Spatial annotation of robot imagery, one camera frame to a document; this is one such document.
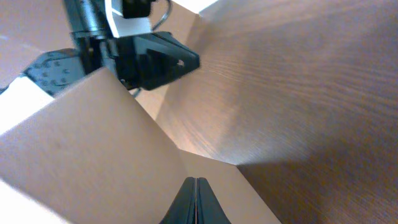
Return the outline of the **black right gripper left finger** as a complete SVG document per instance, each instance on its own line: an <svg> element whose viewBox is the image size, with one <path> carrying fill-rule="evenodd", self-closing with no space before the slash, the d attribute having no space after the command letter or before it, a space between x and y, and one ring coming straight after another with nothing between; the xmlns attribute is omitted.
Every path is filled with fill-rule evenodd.
<svg viewBox="0 0 398 224"><path fill-rule="evenodd" d="M160 224L193 224L195 222L195 178L187 177Z"/></svg>

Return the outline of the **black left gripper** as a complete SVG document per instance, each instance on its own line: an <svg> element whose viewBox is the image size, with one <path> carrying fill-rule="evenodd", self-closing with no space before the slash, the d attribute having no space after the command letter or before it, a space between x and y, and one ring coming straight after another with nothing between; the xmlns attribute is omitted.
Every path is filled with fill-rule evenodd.
<svg viewBox="0 0 398 224"><path fill-rule="evenodd" d="M200 68L200 56L170 32L124 37L72 32L76 49L39 55L22 72L40 89L55 96L66 87L105 67L127 90L154 90Z"/></svg>

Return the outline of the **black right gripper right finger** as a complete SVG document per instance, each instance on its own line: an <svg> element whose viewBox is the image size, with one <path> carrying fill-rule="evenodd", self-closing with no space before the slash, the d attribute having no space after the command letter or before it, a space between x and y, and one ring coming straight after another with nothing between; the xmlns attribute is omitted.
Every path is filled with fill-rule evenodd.
<svg viewBox="0 0 398 224"><path fill-rule="evenodd" d="M197 179L196 219L198 224L231 224L209 182Z"/></svg>

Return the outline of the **brown cardboard box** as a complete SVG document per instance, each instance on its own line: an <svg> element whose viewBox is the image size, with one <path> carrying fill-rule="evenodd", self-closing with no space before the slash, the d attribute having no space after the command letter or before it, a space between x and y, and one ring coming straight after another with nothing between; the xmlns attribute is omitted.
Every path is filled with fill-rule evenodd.
<svg viewBox="0 0 398 224"><path fill-rule="evenodd" d="M203 177L231 223L277 223L235 166L179 149L107 68L56 96L22 77L74 47L63 3L1 2L1 180L72 223L160 223Z"/></svg>

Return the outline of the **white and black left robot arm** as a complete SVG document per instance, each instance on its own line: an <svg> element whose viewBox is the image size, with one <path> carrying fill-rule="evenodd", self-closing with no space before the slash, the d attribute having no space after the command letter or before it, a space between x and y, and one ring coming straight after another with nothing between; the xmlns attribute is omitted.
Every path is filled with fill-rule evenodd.
<svg viewBox="0 0 398 224"><path fill-rule="evenodd" d="M127 90L151 91L200 68L200 56L151 24L152 1L69 0L63 6L73 48L39 55L23 72L49 96L107 68Z"/></svg>

